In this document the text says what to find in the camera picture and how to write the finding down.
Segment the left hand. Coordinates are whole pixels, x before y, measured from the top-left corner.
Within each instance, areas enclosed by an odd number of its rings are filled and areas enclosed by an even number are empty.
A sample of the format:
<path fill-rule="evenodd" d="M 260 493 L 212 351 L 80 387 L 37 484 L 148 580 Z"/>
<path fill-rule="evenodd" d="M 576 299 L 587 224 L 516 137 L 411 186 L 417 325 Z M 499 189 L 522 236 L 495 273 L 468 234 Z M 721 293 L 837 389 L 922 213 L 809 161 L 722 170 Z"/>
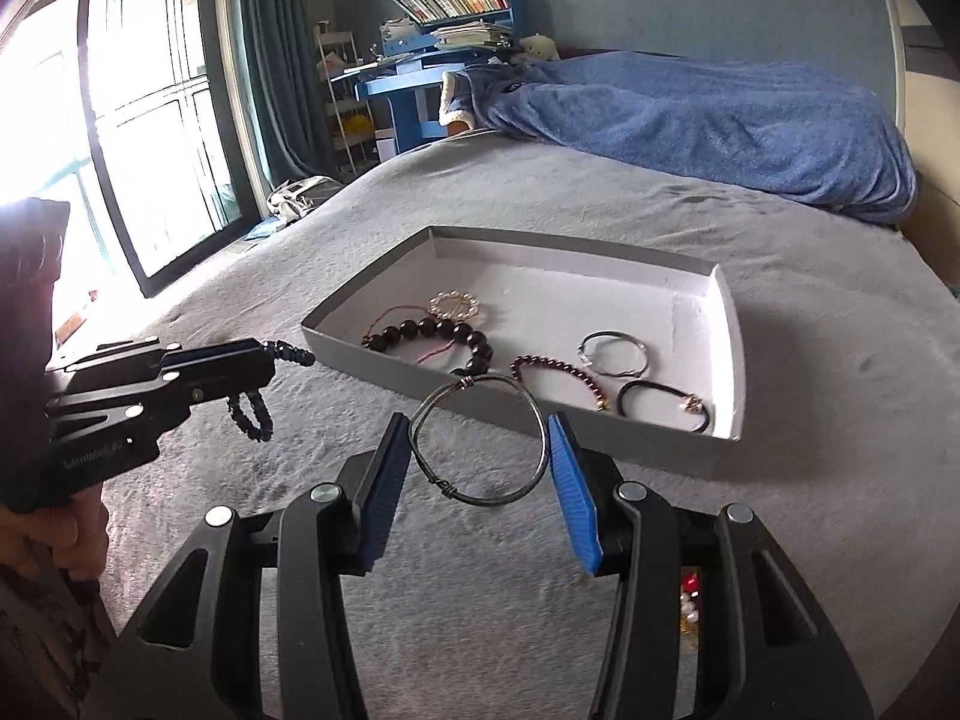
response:
<path fill-rule="evenodd" d="M 24 578 L 39 575 L 37 546 L 47 548 L 52 564 L 75 582 L 96 580 L 106 568 L 109 512 L 103 486 L 75 494 L 62 507 L 15 514 L 2 507 L 2 566 Z"/>

